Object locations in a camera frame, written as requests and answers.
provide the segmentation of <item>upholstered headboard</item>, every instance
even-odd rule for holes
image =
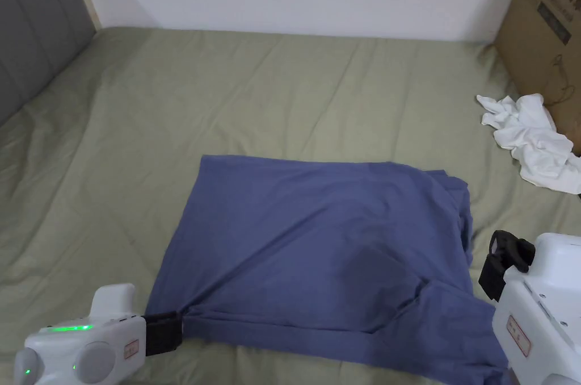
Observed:
[[[0,0],[0,124],[95,34],[83,0]]]

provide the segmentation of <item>mattress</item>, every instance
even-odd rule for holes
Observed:
[[[468,183],[475,294],[492,232],[581,232],[577,196],[523,181],[480,124],[514,95],[491,46],[111,28],[0,128],[0,380],[26,336],[101,285],[143,311],[200,157],[394,161]],[[397,371],[186,341],[135,384],[423,384]]]

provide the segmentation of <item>blue shirt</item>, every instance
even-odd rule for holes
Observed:
[[[147,313],[184,336],[508,383],[475,298],[466,184],[443,171],[204,156]]]

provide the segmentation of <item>sticker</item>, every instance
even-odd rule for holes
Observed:
[[[531,353],[533,344],[527,335],[523,332],[521,327],[518,326],[518,323],[512,315],[508,317],[507,330],[512,336],[512,339],[516,345],[521,349],[521,352],[523,352],[523,355],[525,355],[525,358],[528,358],[529,354]]]
[[[125,357],[125,359],[129,359],[131,356],[135,355],[139,351],[140,351],[140,341],[139,340],[131,341],[129,344],[125,346],[123,356]]]

